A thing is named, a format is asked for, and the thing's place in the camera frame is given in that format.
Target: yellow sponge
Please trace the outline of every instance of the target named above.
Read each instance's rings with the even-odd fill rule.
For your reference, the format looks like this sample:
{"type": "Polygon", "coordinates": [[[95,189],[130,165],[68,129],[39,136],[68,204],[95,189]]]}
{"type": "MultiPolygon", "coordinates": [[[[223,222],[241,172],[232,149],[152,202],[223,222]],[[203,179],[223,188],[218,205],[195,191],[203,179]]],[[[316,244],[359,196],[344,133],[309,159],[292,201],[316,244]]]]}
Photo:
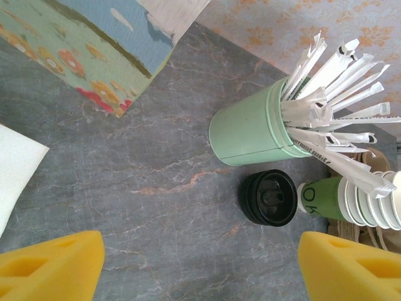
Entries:
{"type": "Polygon", "coordinates": [[[0,255],[0,301],[92,300],[105,260],[98,231],[0,255]]]}
{"type": "Polygon", "coordinates": [[[298,259],[311,301],[401,300],[401,255],[305,232],[298,259]]]}

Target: green paper cup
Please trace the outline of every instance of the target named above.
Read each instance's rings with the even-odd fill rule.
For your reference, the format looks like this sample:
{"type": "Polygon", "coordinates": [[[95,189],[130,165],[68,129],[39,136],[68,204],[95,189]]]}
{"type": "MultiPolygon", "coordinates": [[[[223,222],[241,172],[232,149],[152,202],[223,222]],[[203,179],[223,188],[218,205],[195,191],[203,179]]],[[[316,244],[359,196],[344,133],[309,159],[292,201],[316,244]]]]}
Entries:
{"type": "Polygon", "coordinates": [[[287,78],[218,111],[209,127],[216,156],[230,166],[310,156],[289,138],[280,98],[287,78]]]}
{"type": "Polygon", "coordinates": [[[342,177],[331,177],[298,188],[298,207],[307,213],[348,221],[345,209],[345,183],[342,177]]]}

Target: gray marble countertop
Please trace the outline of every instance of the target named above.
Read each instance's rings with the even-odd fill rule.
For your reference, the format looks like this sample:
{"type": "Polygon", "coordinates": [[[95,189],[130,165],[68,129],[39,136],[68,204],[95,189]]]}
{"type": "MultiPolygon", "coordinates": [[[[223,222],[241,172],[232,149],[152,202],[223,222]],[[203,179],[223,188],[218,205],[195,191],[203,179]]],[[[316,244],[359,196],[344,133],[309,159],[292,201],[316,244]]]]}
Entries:
{"type": "Polygon", "coordinates": [[[0,122],[50,151],[19,198],[0,251],[100,230],[95,300],[307,300],[297,247],[326,221],[297,212],[252,224],[237,203],[249,174],[298,185],[327,176],[314,158],[233,168],[213,155],[212,116],[284,76],[193,25],[121,119],[0,41],[0,122]]]}

